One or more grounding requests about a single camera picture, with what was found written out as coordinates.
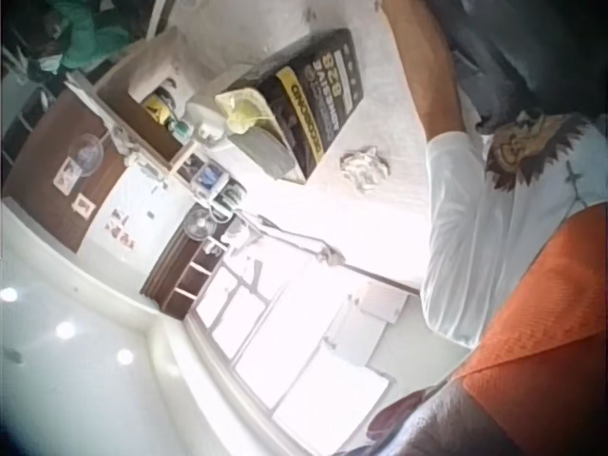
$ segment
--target white crumpled paper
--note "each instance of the white crumpled paper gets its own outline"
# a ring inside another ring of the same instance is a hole
[[[389,164],[378,156],[377,147],[345,154],[340,159],[340,169],[361,193],[374,189],[390,175]]]

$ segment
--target green cloth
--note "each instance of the green cloth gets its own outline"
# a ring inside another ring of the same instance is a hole
[[[48,0],[70,23],[70,44],[61,65],[69,69],[101,62],[130,42],[114,10],[93,14],[87,0]]]

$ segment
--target white fan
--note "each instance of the white fan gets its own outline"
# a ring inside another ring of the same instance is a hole
[[[212,236],[217,227],[218,225],[209,211],[202,207],[192,210],[183,222],[183,231],[196,242],[203,242],[206,238]]]

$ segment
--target window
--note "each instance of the window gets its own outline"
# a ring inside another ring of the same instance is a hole
[[[264,412],[312,454],[333,454],[389,380],[336,356],[323,338],[368,279],[280,242],[227,255],[195,314]]]

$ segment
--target yellow label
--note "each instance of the yellow label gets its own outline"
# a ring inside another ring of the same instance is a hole
[[[323,148],[321,135],[319,134],[319,129],[314,121],[311,107],[308,104],[308,100],[306,100],[304,90],[302,89],[300,82],[297,80],[294,71],[288,66],[282,68],[276,74],[276,77],[283,84],[283,87],[285,87],[285,90],[289,95],[289,99],[294,106],[295,114],[304,127],[308,144],[313,151],[314,161],[319,163],[325,154],[325,149]]]
[[[161,125],[171,116],[171,110],[157,95],[152,94],[143,101],[143,107]]]

